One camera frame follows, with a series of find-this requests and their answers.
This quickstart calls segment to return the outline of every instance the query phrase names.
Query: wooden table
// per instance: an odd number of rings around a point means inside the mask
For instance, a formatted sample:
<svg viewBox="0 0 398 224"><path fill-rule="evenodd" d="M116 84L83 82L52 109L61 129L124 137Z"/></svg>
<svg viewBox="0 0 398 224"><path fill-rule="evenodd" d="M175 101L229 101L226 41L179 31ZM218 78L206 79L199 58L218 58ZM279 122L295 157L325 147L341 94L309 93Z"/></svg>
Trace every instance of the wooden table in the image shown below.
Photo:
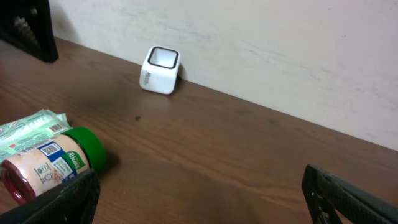
<svg viewBox="0 0 398 224"><path fill-rule="evenodd" d="M310 223L307 164L398 205L393 150L190 82L144 91L139 65L57 46L45 64L0 42L0 123L48 108L100 137L109 167L94 223ZM1 186L0 213L15 206Z"/></svg>

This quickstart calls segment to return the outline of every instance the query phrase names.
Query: black object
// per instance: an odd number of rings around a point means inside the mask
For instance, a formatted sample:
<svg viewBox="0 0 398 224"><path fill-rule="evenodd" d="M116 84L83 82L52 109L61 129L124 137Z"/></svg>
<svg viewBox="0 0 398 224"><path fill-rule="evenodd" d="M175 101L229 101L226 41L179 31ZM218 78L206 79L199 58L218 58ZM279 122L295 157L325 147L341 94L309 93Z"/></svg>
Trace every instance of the black object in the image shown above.
<svg viewBox="0 0 398 224"><path fill-rule="evenodd" d="M98 176L93 169L88 169L35 200L2 214L0 223L91 223L100 192Z"/></svg>
<svg viewBox="0 0 398 224"><path fill-rule="evenodd" d="M398 209L329 174L305 169L302 190L314 223L341 223L336 210L353 223L398 223Z"/></svg>
<svg viewBox="0 0 398 224"><path fill-rule="evenodd" d="M56 61L48 0L0 1L0 39L44 62Z"/></svg>

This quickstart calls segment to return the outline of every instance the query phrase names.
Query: packaged food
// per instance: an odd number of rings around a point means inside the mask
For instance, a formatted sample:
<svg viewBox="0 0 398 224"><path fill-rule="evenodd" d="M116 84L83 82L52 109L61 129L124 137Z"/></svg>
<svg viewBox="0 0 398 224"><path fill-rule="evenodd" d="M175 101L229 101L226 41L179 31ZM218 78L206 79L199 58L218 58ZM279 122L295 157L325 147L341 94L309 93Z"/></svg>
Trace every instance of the packaged food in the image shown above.
<svg viewBox="0 0 398 224"><path fill-rule="evenodd" d="M2 180L14 199L23 204L84 170L101 172L105 165L100 140L89 129L77 127L5 159Z"/></svg>

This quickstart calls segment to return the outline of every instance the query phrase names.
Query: black frame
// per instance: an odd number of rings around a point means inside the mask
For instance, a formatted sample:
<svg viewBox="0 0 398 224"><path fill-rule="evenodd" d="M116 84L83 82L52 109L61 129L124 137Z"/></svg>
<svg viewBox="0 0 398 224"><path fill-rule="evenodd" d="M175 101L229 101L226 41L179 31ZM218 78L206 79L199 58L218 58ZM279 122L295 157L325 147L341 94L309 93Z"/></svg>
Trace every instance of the black frame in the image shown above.
<svg viewBox="0 0 398 224"><path fill-rule="evenodd" d="M177 55L176 55L176 57L175 57L173 67L170 68L170 67L161 66L161 65L155 65L155 64L151 63L151 62L150 62L150 58L152 58L152 54L154 54L155 49L164 49L164 50L169 50L169 51L175 52ZM150 55L149 55L149 57L148 57L148 63L151 64L151 65L153 65L153 66L158 66L158 67L167 68L167 69L174 69L175 66L177 65L177 60L178 60L178 57L179 57L179 56L180 56L180 54L179 54L177 51L175 51L175 50L167 49L167 48L164 48L164 47L154 47L154 48L152 49L152 51L150 52Z"/></svg>
<svg viewBox="0 0 398 224"><path fill-rule="evenodd" d="M398 224L398 208L319 167L307 166L302 190L314 223L341 224L337 210L353 223Z"/></svg>

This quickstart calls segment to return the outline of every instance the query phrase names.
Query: plastic wrapper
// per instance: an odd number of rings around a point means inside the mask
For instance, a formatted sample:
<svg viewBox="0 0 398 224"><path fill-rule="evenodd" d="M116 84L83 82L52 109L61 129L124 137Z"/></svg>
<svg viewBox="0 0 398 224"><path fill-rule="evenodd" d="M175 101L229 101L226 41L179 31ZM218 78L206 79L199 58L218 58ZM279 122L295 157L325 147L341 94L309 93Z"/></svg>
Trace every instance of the plastic wrapper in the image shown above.
<svg viewBox="0 0 398 224"><path fill-rule="evenodd" d="M40 110L36 114L0 126L0 163L29 146L71 129L66 114Z"/></svg>

